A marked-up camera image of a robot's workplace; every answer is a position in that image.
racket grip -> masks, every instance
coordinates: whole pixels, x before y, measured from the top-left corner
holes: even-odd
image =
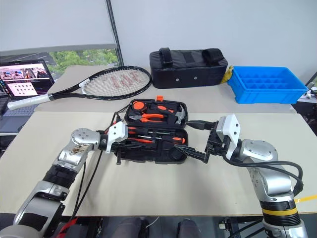
[[[32,97],[32,98],[26,98],[22,99],[16,102],[9,102],[8,103],[8,108],[10,110],[15,110],[18,108],[23,108],[23,107],[28,107],[34,104],[40,104],[40,103],[46,103],[49,102],[50,98],[48,94]]]

tennis racket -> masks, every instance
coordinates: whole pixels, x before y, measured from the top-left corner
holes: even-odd
[[[120,66],[95,73],[65,90],[9,102],[7,106],[10,110],[14,110],[60,98],[119,100],[142,93],[151,85],[151,82],[151,75],[145,69],[136,66]],[[82,93],[72,93],[79,88]]]

racket strings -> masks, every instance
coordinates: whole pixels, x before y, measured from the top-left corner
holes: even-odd
[[[83,92],[96,96],[119,96],[145,87],[150,78],[137,69],[116,70],[96,76],[83,87]]]

laptop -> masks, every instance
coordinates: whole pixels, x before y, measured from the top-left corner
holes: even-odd
[[[54,80],[42,59],[0,63],[0,86],[8,95],[9,102],[46,94],[53,84]],[[18,132],[36,106],[11,111],[3,105],[0,133]]]

tool case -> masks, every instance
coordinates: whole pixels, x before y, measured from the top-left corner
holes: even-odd
[[[134,162],[155,161],[157,164],[182,164],[187,158],[174,144],[188,145],[184,130],[188,120],[186,105],[182,102],[134,99],[125,117],[129,136],[115,152],[120,160]]]
[[[154,87],[187,88],[219,84],[228,62],[220,49],[171,51],[160,48],[150,53],[150,66]]]

